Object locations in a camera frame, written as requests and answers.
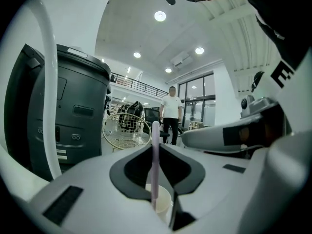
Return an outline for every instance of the wire basket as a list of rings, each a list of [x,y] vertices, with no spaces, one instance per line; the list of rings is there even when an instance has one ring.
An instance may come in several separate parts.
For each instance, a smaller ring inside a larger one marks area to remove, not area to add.
[[[151,128],[144,120],[126,113],[109,116],[103,122],[102,133],[107,142],[119,150],[144,146],[152,138]]]

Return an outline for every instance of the black pants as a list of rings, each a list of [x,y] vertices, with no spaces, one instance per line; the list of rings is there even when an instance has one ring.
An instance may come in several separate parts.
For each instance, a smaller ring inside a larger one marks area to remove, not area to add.
[[[172,128],[172,144],[176,145],[178,119],[164,118],[164,132],[165,133],[168,133],[170,125]],[[166,142],[167,142],[167,137],[164,137],[164,143],[166,143]]]

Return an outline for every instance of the paper cup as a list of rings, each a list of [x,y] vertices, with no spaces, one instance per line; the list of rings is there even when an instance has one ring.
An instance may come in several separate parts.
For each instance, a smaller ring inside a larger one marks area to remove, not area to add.
[[[151,191],[151,184],[145,185],[145,190]],[[171,195],[170,193],[163,188],[162,186],[158,186],[158,199],[156,200],[156,213],[160,217],[162,221],[167,223],[167,212],[171,205]]]

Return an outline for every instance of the balcony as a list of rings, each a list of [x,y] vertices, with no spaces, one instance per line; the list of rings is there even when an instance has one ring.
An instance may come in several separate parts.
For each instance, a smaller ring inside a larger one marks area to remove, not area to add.
[[[128,87],[128,88],[136,89],[138,91],[147,93],[152,96],[156,96],[158,98],[163,98],[168,95],[166,91],[160,90],[158,88],[147,85],[143,82],[133,80],[131,78],[128,78],[128,77],[125,77],[116,73],[112,73],[111,82]]]

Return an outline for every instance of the black shirt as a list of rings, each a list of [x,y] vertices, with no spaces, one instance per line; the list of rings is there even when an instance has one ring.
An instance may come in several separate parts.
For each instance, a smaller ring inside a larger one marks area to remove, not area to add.
[[[311,0],[248,0],[265,24],[259,25],[282,58],[296,69],[312,46]]]

